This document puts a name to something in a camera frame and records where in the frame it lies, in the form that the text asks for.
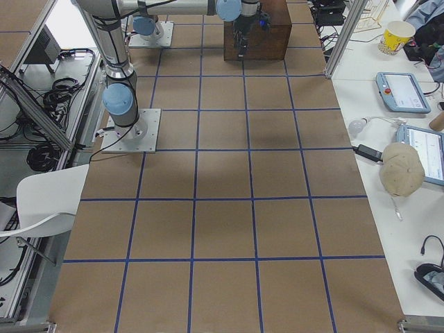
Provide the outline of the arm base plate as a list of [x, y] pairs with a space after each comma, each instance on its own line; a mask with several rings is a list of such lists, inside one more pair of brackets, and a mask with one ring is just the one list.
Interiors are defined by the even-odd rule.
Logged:
[[150, 22], [147, 24], [133, 22], [134, 33], [130, 37], [132, 49], [169, 48], [173, 37], [173, 22]]
[[129, 133], [117, 127], [103, 135], [101, 149], [105, 153], [154, 153], [157, 147], [161, 109], [139, 109], [139, 120]]

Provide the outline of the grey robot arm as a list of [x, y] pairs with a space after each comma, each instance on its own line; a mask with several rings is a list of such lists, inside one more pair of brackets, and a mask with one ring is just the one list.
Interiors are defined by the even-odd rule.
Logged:
[[[228, 51], [234, 51], [234, 59], [242, 59], [248, 50], [248, 38], [252, 23], [249, 17], [242, 15], [235, 19], [224, 20], [224, 57], [228, 59]], [[156, 15], [149, 17], [134, 16], [132, 30], [126, 36], [132, 48], [169, 48], [173, 38], [174, 22], [160, 21]]]
[[158, 15], [218, 15], [233, 24], [239, 56], [246, 54], [253, 25], [267, 29], [271, 20], [259, 1], [77, 1], [76, 5], [85, 15], [105, 61], [107, 86], [102, 100], [119, 139], [139, 138], [146, 133], [137, 102], [137, 74], [121, 26], [125, 18], [132, 17], [136, 34], [151, 36], [158, 26]]

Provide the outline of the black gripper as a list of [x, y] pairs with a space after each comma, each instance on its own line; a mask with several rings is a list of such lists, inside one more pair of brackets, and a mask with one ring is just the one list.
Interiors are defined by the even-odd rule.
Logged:
[[233, 24], [234, 47], [238, 50], [238, 57], [243, 58], [248, 50], [248, 36], [252, 28], [258, 25], [263, 31], [270, 28], [270, 15], [266, 12], [257, 12], [252, 16], [240, 15]]

